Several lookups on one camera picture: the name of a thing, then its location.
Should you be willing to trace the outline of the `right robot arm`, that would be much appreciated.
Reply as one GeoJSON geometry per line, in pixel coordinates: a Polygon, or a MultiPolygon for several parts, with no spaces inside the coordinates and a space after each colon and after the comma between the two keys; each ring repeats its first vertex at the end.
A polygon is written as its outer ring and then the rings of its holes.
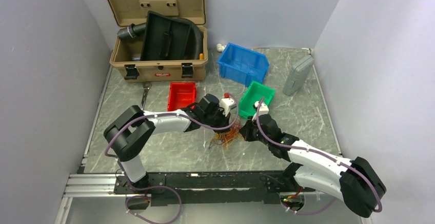
{"type": "Polygon", "coordinates": [[[386,186],[366,159],[343,158],[312,147],[282,132],[269,114],[258,119],[248,117],[239,133],[245,141],[262,142],[275,157],[290,163],[282,178],[287,190],[318,190],[341,200],[349,210],[364,218],[381,211],[379,203],[386,186]]]}

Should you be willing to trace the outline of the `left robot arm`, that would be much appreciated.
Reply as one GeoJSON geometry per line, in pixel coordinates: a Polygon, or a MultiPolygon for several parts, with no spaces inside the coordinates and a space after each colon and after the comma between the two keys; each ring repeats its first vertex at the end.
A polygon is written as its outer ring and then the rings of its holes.
{"type": "Polygon", "coordinates": [[[140,152],[151,136],[191,132],[200,127],[225,133],[233,124],[230,112],[238,109],[238,101],[229,93],[221,99],[206,94],[198,102],[169,112],[143,111],[137,105],[130,106],[104,130],[103,136],[108,142],[105,155],[117,159],[126,173],[127,187],[134,193],[141,193],[148,186],[149,175],[140,152]]]}

